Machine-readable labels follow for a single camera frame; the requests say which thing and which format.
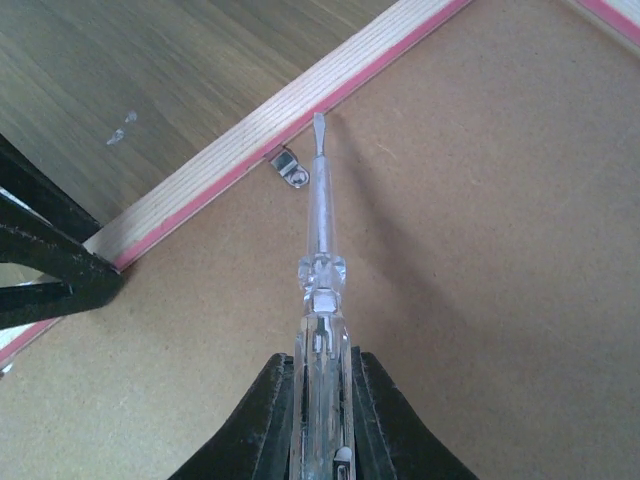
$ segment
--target white stain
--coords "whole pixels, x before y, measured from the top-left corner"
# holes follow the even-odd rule
[[[111,135],[111,138],[107,140],[107,145],[115,145],[123,138],[124,138],[124,130],[119,128],[118,130],[113,132],[113,135]]]
[[[124,123],[133,123],[138,119],[138,114],[135,110],[131,110],[127,113],[127,118],[124,119]]]

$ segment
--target pink stripe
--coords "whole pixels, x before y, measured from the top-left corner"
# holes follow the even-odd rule
[[[300,133],[311,122],[311,118],[314,112],[326,112],[338,105],[347,96],[349,96],[356,89],[365,84],[368,80],[382,71],[394,60],[400,57],[404,52],[406,52],[413,45],[422,40],[425,36],[442,25],[452,15],[454,15],[470,2],[471,0],[453,0],[452,2],[450,2],[433,17],[429,18],[427,21],[425,21],[423,24],[409,33],[409,35],[400,40],[396,45],[391,47],[380,57],[371,62],[361,72],[357,73],[350,80],[345,82],[335,92],[333,92],[327,98],[325,98],[313,108],[308,110],[306,113],[294,120],[284,131],[280,132],[266,144],[259,147],[240,165],[227,173],[222,179],[209,186],[206,190],[200,193],[196,198],[194,198],[191,202],[182,207],[176,213],[167,217],[162,222],[162,224],[160,224],[160,226],[153,229],[142,240],[140,240],[138,243],[136,243],[126,252],[120,255],[115,260],[115,265],[120,270],[124,270],[125,268],[127,268],[134,261],[144,255],[145,252],[147,252],[155,244],[157,244],[160,240],[162,240],[173,230],[186,222],[200,209],[204,208],[214,198],[216,198],[227,188],[233,185],[237,180],[243,177],[245,173],[255,167],[267,154],[275,150],[279,145],[286,143],[288,140]],[[35,340],[36,337],[52,327],[58,320],[60,319],[56,318],[39,322],[23,332],[13,342],[0,350],[0,362],[6,360],[7,358],[22,350],[29,343]]]
[[[633,23],[609,3],[604,0],[578,0],[578,3],[640,46],[640,26]]]

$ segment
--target wood grain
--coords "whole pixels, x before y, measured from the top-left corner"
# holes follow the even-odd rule
[[[391,3],[7,0],[0,131],[106,223]]]

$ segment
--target black metal object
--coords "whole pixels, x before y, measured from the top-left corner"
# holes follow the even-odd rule
[[[371,353],[352,350],[357,480],[474,480]],[[293,358],[276,354],[229,419],[170,480],[287,479]]]
[[[100,225],[2,136],[0,186],[46,219],[0,195],[0,263],[52,277],[46,283],[0,288],[0,329],[108,303],[123,278],[81,243]]]
[[[82,243],[100,224],[0,135],[0,186]]]

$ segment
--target transparent screwdriver handle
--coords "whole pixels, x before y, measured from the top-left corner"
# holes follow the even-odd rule
[[[298,269],[305,315],[296,337],[290,480],[354,480],[351,340],[342,317],[346,265],[336,255],[325,122],[315,114],[307,255]]]

